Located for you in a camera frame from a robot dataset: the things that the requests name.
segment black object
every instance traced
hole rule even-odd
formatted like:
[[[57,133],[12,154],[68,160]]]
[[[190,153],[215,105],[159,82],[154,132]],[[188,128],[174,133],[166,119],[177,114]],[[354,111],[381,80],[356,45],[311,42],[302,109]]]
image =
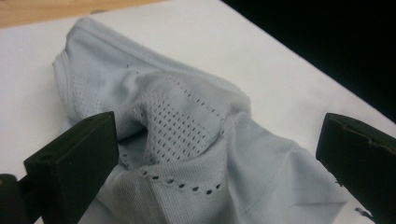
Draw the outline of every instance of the black object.
[[[316,156],[375,223],[396,223],[395,138],[359,120],[327,114]]]
[[[34,223],[40,215],[49,224],[78,223],[118,158],[113,112],[84,119],[24,162],[28,175],[18,188],[15,177],[0,176],[0,187],[12,192],[0,191],[0,223]]]
[[[396,122],[390,1],[223,1]]]

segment gray cloth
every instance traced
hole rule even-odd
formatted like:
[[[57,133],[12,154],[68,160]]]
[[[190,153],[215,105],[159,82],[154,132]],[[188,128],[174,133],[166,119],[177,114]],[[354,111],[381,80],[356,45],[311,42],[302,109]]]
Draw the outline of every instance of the gray cloth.
[[[80,223],[325,224],[346,202],[321,164],[257,125],[248,97],[223,79],[91,19],[77,22],[54,67],[68,126],[116,116],[120,163]]]

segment white surface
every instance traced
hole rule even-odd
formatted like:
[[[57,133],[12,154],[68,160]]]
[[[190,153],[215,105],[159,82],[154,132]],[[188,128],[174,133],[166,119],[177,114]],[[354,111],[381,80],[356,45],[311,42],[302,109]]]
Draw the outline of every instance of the white surface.
[[[169,1],[92,16],[134,41],[230,80],[253,118],[315,153],[327,112],[396,136],[396,125],[219,1]],[[51,63],[77,18],[0,30],[0,174],[25,175],[23,160],[57,136],[65,112]],[[372,223],[351,202],[334,221]]]

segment light blue fabric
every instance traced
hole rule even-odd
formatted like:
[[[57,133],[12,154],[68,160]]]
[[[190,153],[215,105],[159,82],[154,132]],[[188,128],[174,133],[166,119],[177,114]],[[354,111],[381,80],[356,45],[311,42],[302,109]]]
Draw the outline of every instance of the light blue fabric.
[[[321,164],[257,125],[225,80],[91,19],[77,22],[54,66],[71,125],[116,115],[120,164],[80,223],[325,224],[346,202]]]

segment black background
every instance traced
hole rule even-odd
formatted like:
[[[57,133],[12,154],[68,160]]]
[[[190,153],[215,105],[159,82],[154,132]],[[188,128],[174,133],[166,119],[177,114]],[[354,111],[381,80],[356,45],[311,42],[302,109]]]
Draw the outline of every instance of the black background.
[[[223,2],[396,121],[396,10],[390,3]]]

